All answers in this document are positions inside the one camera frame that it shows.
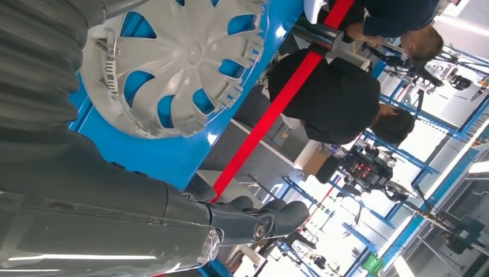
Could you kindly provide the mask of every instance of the red rope barrier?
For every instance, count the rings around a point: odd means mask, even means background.
[[[346,13],[349,11],[353,1],[354,0],[338,0],[324,24],[337,29]],[[233,156],[227,167],[216,180],[214,190],[216,191],[217,196],[212,202],[216,202],[223,194],[233,177],[238,173],[239,169],[259,144],[260,140],[266,135],[267,131],[272,127],[275,120],[277,120],[280,113],[287,107],[292,98],[294,98],[297,91],[299,91],[302,85],[306,82],[307,78],[309,78],[309,75],[313,72],[322,58],[321,55],[312,51],[307,54],[306,58],[299,65],[295,73],[280,91],[277,98],[272,102],[253,131],[251,131],[250,135],[246,138],[237,153]]]

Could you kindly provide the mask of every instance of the dark blue shirt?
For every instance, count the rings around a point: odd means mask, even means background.
[[[431,23],[439,0],[363,0],[370,17],[363,34],[397,38]]]

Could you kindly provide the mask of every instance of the screw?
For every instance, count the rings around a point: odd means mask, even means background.
[[[263,236],[265,235],[265,227],[261,224],[257,224],[255,226],[255,230],[253,232],[253,238],[257,241],[263,239]]]

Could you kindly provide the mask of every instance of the white wall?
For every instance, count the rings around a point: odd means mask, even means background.
[[[445,45],[452,44],[455,49],[479,56],[489,58],[489,29],[468,20],[442,16],[435,24],[435,29],[445,41]],[[485,35],[476,31],[485,30]]]

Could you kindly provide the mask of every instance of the ceiling light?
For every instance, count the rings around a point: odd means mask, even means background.
[[[489,161],[475,163],[471,169],[469,169],[469,173],[483,173],[489,172]]]
[[[403,257],[399,256],[394,262],[394,266],[399,277],[415,277]]]

